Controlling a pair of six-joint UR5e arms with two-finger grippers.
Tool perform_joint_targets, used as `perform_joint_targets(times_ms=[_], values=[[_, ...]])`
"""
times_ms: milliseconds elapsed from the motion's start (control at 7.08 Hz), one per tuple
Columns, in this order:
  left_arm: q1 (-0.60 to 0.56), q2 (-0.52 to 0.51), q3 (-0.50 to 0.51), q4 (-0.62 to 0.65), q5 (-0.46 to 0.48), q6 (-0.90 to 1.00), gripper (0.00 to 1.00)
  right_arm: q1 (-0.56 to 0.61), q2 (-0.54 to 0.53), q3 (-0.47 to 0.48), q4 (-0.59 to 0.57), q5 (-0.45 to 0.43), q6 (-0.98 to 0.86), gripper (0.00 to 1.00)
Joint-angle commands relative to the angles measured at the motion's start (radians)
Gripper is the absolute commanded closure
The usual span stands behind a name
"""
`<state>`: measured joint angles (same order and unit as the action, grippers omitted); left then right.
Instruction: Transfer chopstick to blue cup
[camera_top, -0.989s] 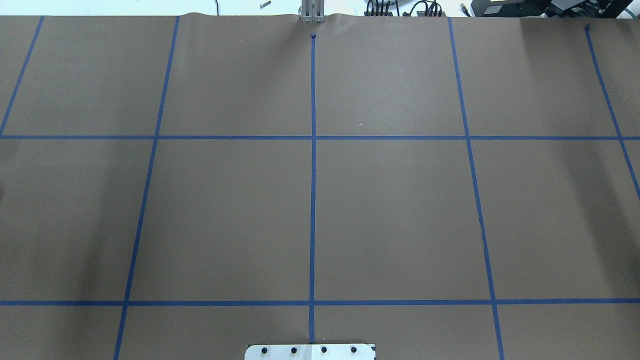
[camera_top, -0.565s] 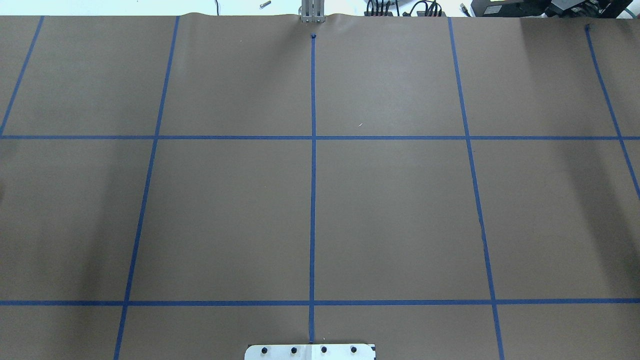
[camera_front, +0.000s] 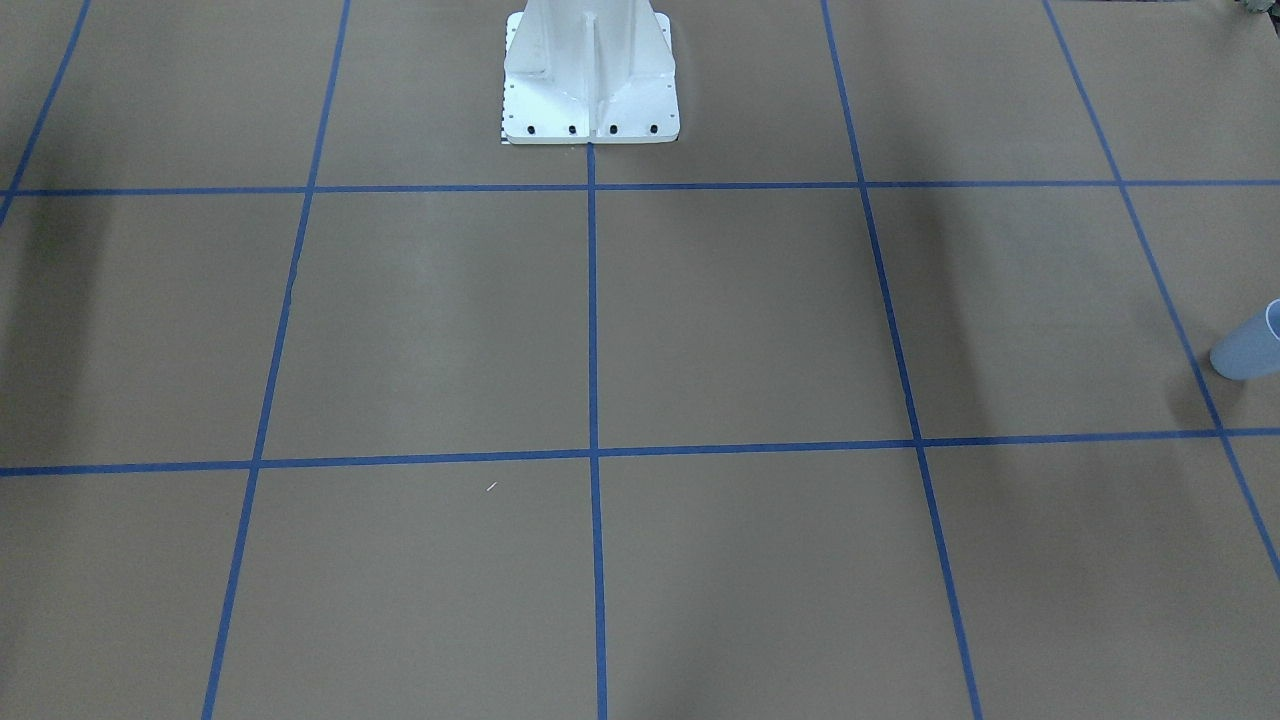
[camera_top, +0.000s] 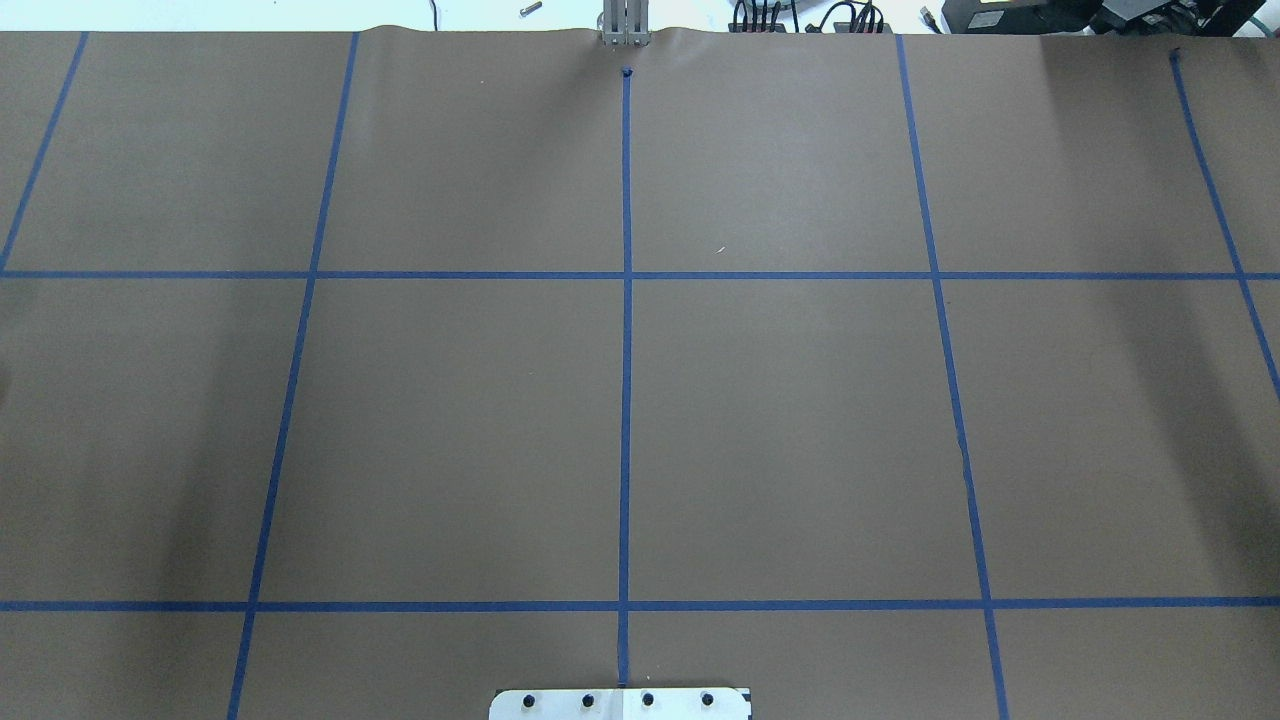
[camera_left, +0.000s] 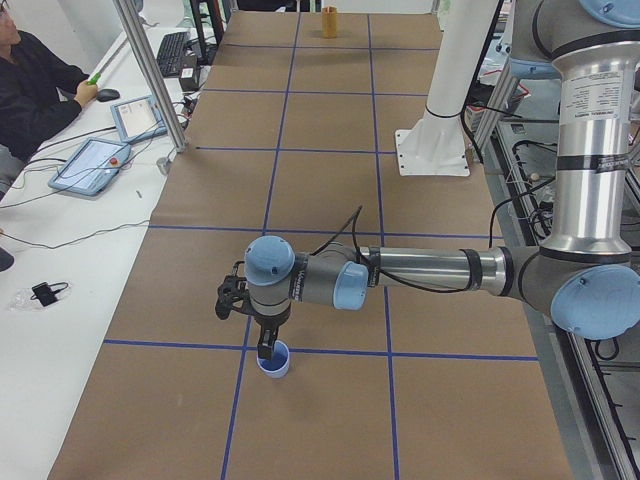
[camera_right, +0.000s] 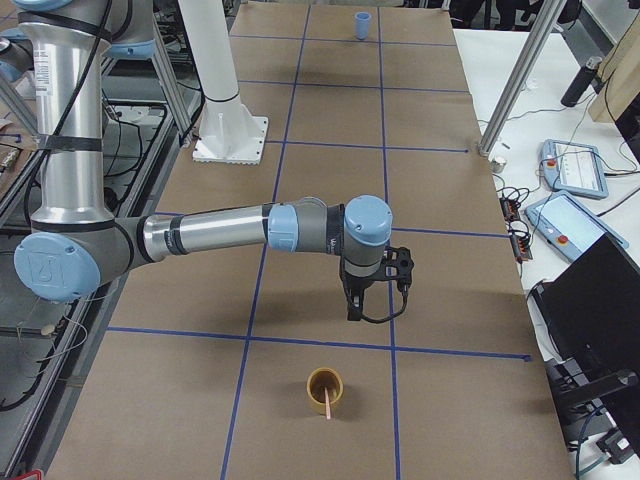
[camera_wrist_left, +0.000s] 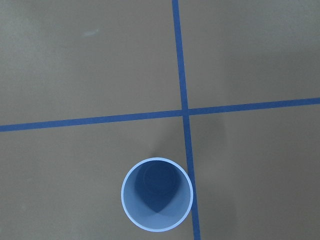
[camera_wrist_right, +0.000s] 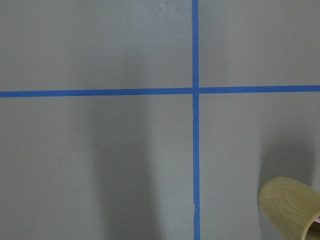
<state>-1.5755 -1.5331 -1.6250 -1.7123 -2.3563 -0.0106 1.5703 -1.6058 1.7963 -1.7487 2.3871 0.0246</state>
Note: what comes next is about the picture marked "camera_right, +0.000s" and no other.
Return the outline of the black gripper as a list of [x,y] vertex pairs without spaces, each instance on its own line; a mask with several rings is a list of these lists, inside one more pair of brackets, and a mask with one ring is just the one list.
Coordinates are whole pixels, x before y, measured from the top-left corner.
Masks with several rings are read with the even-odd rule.
[[340,278],[346,293],[348,321],[362,319],[361,300],[364,299],[364,292],[374,282],[385,280],[384,267],[383,261],[373,265],[359,266],[352,264],[347,259],[341,260]]

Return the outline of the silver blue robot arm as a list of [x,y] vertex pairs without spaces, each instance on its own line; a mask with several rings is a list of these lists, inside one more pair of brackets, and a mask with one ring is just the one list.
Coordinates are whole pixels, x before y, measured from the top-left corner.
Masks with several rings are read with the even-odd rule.
[[41,298],[71,302],[139,266],[194,252],[266,244],[287,252],[335,255],[351,321],[364,318],[364,293],[409,277],[411,260],[389,246],[392,213],[363,195],[328,206],[316,198],[189,215],[118,218],[103,192],[100,69],[103,55],[150,57],[148,1],[22,1],[19,24],[33,47],[37,168],[41,204],[14,265]]

